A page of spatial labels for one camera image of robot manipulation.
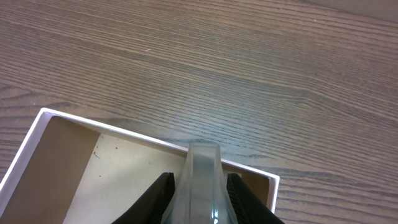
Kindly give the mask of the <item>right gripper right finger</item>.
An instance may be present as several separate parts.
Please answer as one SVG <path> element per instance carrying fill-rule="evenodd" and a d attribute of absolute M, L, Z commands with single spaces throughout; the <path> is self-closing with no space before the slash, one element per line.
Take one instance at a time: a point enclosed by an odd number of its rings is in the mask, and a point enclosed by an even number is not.
<path fill-rule="evenodd" d="M 228 174 L 226 188 L 239 224 L 284 224 L 235 173 Z"/>

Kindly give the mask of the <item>clear soap pump bottle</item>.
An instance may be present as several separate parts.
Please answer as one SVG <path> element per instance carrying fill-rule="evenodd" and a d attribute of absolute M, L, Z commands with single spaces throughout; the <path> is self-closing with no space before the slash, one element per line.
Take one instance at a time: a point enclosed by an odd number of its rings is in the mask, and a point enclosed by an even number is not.
<path fill-rule="evenodd" d="M 193 142 L 162 223 L 237 223 L 227 191 L 220 146 Z"/>

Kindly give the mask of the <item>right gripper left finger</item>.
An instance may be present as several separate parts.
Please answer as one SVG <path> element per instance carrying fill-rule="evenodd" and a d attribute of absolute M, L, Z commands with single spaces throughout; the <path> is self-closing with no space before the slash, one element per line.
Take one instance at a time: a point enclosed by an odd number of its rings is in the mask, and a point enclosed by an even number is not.
<path fill-rule="evenodd" d="M 174 193 L 174 174 L 162 173 L 113 224 L 160 224 Z"/>

